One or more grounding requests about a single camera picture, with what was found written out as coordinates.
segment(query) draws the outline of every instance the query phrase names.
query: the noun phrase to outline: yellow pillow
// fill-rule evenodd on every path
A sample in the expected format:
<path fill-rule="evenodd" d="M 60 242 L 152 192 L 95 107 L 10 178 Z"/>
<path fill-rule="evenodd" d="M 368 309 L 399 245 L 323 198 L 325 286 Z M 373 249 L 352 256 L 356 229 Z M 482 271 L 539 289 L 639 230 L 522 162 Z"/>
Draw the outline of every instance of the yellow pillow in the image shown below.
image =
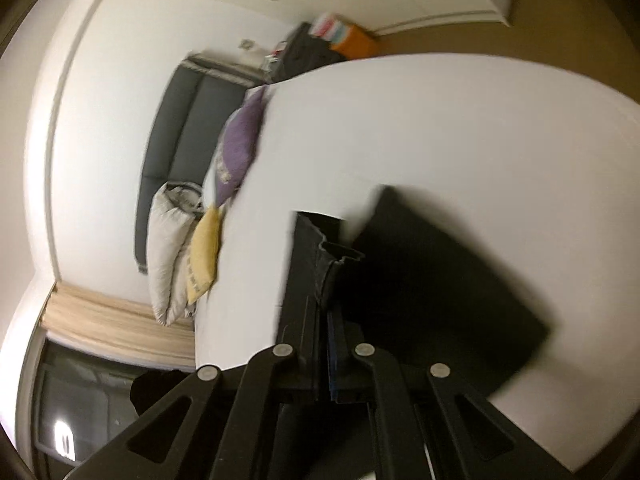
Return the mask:
<path fill-rule="evenodd" d="M 187 297 L 189 304 L 207 292 L 216 281 L 216 261 L 220 246 L 220 213 L 215 206 L 196 225 L 187 262 Z"/>

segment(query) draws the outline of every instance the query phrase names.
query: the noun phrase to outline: purple pillow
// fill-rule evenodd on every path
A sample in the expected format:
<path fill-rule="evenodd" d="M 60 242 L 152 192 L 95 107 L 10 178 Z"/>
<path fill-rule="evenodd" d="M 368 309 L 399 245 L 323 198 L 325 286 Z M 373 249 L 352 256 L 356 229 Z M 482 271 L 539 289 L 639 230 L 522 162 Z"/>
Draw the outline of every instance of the purple pillow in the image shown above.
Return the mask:
<path fill-rule="evenodd" d="M 233 196 L 254 161 L 255 143 L 262 126 L 267 86 L 258 88 L 226 123 L 215 155 L 216 206 Z"/>

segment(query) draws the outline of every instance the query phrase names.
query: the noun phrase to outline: bed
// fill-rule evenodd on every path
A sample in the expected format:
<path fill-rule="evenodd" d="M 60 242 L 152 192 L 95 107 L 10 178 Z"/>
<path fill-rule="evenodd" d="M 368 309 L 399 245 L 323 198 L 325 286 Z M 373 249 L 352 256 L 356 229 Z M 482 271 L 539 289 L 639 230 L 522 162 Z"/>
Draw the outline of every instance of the bed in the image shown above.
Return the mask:
<path fill-rule="evenodd" d="M 610 88 L 498 57 L 385 57 L 279 84 L 197 304 L 196 364 L 273 344 L 293 211 L 343 219 L 348 241 L 393 185 L 553 326 L 490 400 L 579 468 L 640 400 L 639 124 Z"/>

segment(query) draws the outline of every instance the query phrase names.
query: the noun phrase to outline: silver screw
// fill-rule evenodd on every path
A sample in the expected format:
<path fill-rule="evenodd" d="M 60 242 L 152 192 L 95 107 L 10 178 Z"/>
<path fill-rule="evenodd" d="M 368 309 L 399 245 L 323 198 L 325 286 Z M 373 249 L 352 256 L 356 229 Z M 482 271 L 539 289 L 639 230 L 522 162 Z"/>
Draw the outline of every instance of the silver screw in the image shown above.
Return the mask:
<path fill-rule="evenodd" d="M 218 376 L 218 369 L 212 365 L 203 366 L 198 370 L 198 378 L 201 381 L 212 381 Z"/>
<path fill-rule="evenodd" d="M 356 345 L 355 352 L 360 357 L 369 357 L 373 355 L 376 351 L 375 346 L 370 345 L 369 343 L 360 343 Z"/>
<path fill-rule="evenodd" d="M 431 365 L 431 375 L 434 377 L 444 379 L 445 377 L 449 377 L 450 373 L 451 368 L 449 368 L 444 363 L 436 363 L 434 365 Z"/>
<path fill-rule="evenodd" d="M 286 357 L 293 352 L 293 346 L 286 343 L 280 343 L 273 347 L 273 355 L 277 357 Z"/>

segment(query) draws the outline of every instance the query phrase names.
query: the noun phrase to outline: wooden floor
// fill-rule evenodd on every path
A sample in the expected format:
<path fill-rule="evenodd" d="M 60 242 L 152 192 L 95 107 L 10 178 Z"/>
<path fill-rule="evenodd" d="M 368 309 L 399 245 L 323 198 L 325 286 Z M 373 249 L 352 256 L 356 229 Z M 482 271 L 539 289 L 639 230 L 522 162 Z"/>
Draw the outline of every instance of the wooden floor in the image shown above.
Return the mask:
<path fill-rule="evenodd" d="M 602 0 L 513 0 L 511 27 L 463 23 L 382 36 L 382 54 L 516 57 L 590 76 L 640 102 L 640 52 Z"/>

